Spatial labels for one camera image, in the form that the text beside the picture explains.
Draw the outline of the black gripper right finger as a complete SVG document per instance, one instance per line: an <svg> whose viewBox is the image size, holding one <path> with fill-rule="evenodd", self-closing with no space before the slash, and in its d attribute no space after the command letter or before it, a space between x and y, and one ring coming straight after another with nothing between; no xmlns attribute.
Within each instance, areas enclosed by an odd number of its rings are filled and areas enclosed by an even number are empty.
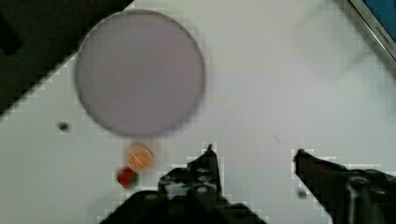
<svg viewBox="0 0 396 224"><path fill-rule="evenodd" d="M303 149L297 151L293 162L295 174L333 224L396 224L393 175L376 169L348 169Z"/></svg>

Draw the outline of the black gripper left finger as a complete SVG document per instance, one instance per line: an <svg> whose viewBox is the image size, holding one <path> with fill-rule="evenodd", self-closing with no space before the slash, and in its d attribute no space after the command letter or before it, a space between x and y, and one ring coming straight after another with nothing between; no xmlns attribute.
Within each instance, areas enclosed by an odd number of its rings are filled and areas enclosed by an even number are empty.
<svg viewBox="0 0 396 224"><path fill-rule="evenodd" d="M100 224L267 224L242 203L222 196L212 147L185 168L162 176L156 190L142 190Z"/></svg>

